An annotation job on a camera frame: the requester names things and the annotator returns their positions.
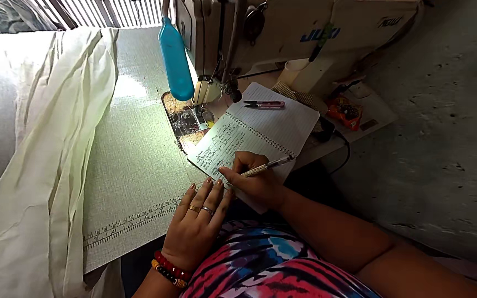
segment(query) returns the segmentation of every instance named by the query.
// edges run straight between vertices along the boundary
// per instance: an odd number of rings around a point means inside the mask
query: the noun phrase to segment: juki logo
[[[383,17],[380,22],[378,22],[378,27],[387,27],[394,26],[402,20],[402,17]]]
[[[341,31],[341,28],[332,28],[331,32],[328,33],[327,39],[336,38],[336,36],[338,36],[340,31]],[[301,36],[300,42],[320,40],[324,33],[325,32],[322,29],[313,29],[312,31],[310,31],[310,34],[308,35],[308,37],[307,35]]]

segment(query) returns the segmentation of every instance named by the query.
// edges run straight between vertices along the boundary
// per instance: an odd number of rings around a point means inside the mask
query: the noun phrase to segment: measuring ruler markings
[[[174,199],[165,200],[161,204],[155,204],[148,209],[134,213],[122,220],[117,220],[116,222],[86,234],[84,236],[84,251],[97,247],[113,238],[135,230],[136,228],[142,227],[155,219],[174,213],[181,198],[182,196],[177,196]]]

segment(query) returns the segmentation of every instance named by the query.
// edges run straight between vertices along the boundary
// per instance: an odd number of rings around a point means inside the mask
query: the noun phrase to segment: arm
[[[463,276],[364,220],[278,185],[271,171],[250,178],[239,175],[267,161],[263,155],[236,152],[233,168],[219,170],[231,184],[279,212],[326,261],[387,298],[477,296],[477,286]]]
[[[194,272],[213,245],[233,196],[232,190],[224,194],[224,184],[220,179],[213,186],[213,181],[208,178],[198,192],[193,183],[176,208],[161,254],[175,266]],[[189,206],[207,207],[214,214],[211,216],[203,209],[195,211]],[[134,298],[178,297],[181,291],[161,273],[150,269]]]

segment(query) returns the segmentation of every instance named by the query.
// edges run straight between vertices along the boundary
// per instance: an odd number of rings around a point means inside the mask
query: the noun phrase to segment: pink thread snips
[[[257,101],[257,100],[246,100],[244,105],[247,108],[284,108],[284,101]]]

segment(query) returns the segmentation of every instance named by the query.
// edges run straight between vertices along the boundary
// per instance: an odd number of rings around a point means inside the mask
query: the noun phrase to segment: red beaded bracelet
[[[173,263],[169,262],[169,260],[167,260],[167,258],[165,258],[159,250],[156,250],[154,253],[154,258],[156,258],[156,261],[158,261],[161,266],[167,269],[167,271],[170,272],[175,278],[179,278],[184,281],[189,281],[191,279],[192,273],[176,267]]]

